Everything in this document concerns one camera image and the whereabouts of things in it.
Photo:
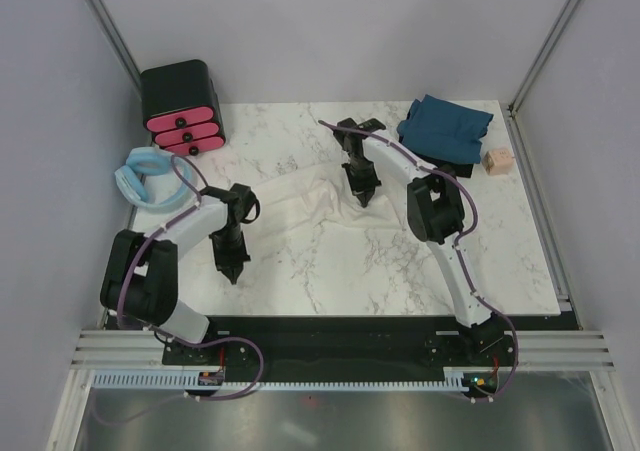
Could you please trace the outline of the white t shirt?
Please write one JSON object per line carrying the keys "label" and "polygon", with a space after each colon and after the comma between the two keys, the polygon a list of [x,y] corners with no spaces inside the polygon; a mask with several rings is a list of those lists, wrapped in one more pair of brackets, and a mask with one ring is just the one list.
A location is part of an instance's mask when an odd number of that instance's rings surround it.
{"label": "white t shirt", "polygon": [[338,165],[298,169],[254,188],[261,211],[252,228],[264,236],[324,222],[347,228],[400,230],[404,227],[388,195],[380,192],[365,207],[352,196]]}

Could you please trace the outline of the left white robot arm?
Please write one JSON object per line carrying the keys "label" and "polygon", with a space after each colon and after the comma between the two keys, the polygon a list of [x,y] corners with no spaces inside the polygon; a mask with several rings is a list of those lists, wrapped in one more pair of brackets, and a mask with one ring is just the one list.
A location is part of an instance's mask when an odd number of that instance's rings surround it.
{"label": "left white robot arm", "polygon": [[242,226],[259,215],[260,203],[250,187],[207,186],[195,205],[158,229],[119,232],[100,291],[102,306],[116,313],[119,324],[127,317],[150,325],[185,342],[185,353],[196,363],[211,363],[220,342],[209,334],[209,318],[180,300],[178,265],[209,239],[216,270],[236,284],[250,261]]}

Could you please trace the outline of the black pink drawer box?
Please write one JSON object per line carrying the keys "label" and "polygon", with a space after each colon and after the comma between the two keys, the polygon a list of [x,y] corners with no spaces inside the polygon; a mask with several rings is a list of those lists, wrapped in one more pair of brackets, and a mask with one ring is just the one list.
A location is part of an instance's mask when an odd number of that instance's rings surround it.
{"label": "black pink drawer box", "polygon": [[159,148],[198,156],[226,143],[209,67],[199,59],[141,73],[143,125]]}

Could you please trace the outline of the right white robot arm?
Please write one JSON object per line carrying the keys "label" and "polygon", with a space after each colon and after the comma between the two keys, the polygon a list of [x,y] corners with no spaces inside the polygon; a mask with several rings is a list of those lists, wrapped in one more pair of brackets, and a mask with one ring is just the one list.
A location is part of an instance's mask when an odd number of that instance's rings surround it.
{"label": "right white robot arm", "polygon": [[365,207],[381,186],[384,170],[406,190],[406,218],[414,237],[436,258],[452,299],[461,337],[458,352],[467,363],[483,363],[500,335],[499,312],[481,296],[461,240],[478,225],[470,194],[448,167],[429,168],[376,123],[351,121],[329,127],[349,162],[343,165],[352,194]]}

